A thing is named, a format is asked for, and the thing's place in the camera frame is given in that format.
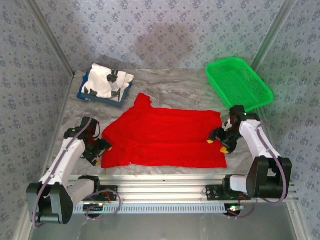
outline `blue floral wallpaper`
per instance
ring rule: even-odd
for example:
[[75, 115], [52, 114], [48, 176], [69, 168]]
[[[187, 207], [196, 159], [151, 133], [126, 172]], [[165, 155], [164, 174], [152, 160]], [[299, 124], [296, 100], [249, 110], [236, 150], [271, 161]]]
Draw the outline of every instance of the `blue floral wallpaper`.
[[36, 0], [74, 70], [249, 63], [283, 0]]
[[300, 0], [258, 74], [275, 94], [265, 108], [279, 152], [293, 161], [314, 239], [320, 239], [320, 2]]
[[70, 77], [23, 1], [0, 1], [0, 239], [41, 174]]

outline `wall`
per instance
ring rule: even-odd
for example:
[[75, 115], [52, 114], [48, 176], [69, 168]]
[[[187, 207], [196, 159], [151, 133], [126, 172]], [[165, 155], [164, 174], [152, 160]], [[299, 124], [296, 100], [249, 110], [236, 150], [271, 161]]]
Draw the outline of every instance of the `wall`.
[[283, 0], [36, 0], [74, 70], [254, 58]]
[[293, 162], [292, 180], [314, 239], [320, 239], [320, 3], [301, 0], [258, 74], [275, 94], [265, 108], [279, 152]]
[[20, 0], [0, 1], [0, 239], [39, 180], [70, 77]]

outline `blue tray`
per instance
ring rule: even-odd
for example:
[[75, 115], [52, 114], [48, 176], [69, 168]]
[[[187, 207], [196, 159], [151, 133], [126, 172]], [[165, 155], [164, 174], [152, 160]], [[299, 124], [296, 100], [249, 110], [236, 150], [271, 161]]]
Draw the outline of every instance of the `blue tray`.
[[85, 83], [88, 82], [90, 71], [91, 71], [91, 69], [86, 71], [86, 74], [83, 76], [83, 78], [82, 78], [83, 81], [82, 81], [82, 84], [80, 86], [79, 92], [76, 95], [76, 97], [78, 99], [81, 99], [81, 100], [86, 100], [86, 101], [90, 100], [90, 101], [101, 102], [101, 103], [109, 104], [109, 105], [112, 105], [112, 106], [115, 106], [115, 107], [118, 107], [118, 108], [122, 107], [123, 104], [125, 103], [125, 99], [127, 98], [128, 94], [129, 94], [129, 90], [132, 87], [132, 82], [130, 82], [129, 86], [124, 90], [124, 93], [123, 93], [123, 96], [122, 96], [122, 99], [121, 99], [120, 102], [112, 101], [112, 100], [109, 100], [107, 98], [96, 97], [96, 96], [93, 96], [93, 95], [90, 95], [90, 94], [85, 94], [85, 93], [81, 92], [81, 90], [82, 90], [83, 86], [85, 85]]

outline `white cloth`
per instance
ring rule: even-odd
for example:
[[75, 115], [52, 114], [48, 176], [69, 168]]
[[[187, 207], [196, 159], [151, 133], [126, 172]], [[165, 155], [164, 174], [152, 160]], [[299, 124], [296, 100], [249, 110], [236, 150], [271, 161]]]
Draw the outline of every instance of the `white cloth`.
[[125, 71], [111, 70], [94, 63], [81, 92], [120, 102], [133, 79], [134, 76]]

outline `green basket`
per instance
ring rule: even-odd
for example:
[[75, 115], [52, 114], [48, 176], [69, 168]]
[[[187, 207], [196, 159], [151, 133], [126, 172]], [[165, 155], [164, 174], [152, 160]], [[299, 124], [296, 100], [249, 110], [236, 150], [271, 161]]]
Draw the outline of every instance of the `green basket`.
[[246, 112], [274, 100], [274, 94], [255, 71], [241, 58], [229, 57], [205, 69], [209, 83], [228, 109], [243, 105]]

